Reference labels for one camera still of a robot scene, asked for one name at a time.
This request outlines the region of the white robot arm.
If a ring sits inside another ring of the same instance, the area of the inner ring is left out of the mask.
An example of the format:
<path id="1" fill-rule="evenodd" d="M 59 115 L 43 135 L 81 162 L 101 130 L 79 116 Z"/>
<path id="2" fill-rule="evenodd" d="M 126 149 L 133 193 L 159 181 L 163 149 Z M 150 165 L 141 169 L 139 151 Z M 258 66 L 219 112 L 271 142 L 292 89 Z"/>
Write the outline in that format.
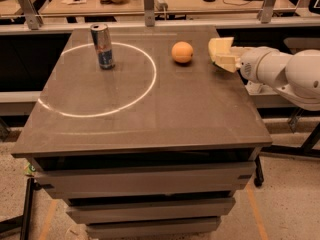
<path id="1" fill-rule="evenodd" d="M 209 52 L 220 68 L 235 72 L 309 110 L 320 110 L 320 51 L 304 50 L 294 55 L 269 47 L 231 47 L 226 53 Z"/>

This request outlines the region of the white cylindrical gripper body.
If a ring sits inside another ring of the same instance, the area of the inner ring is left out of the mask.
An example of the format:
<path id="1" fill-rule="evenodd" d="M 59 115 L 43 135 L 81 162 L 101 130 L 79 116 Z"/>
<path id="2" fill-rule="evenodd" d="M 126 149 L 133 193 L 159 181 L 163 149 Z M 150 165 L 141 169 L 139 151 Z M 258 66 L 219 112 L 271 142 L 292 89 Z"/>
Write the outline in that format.
<path id="1" fill-rule="evenodd" d="M 291 58 L 291 54 L 274 48 L 254 48 L 240 57 L 240 73 L 253 83 L 279 88 L 288 83 L 285 69 Z"/>

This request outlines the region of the foam-padded gripper finger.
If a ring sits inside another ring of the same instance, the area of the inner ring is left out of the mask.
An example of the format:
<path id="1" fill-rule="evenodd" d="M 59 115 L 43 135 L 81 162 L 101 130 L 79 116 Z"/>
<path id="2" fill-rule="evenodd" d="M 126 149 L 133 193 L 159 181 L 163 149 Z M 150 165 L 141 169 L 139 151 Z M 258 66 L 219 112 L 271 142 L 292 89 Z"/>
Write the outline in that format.
<path id="1" fill-rule="evenodd" d="M 218 54 L 215 64 L 228 72 L 234 73 L 240 68 L 240 57 L 233 54 Z"/>
<path id="2" fill-rule="evenodd" d="M 234 58 L 240 58 L 243 54 L 250 50 L 252 50 L 252 47 L 232 46 L 230 48 L 230 55 Z"/>

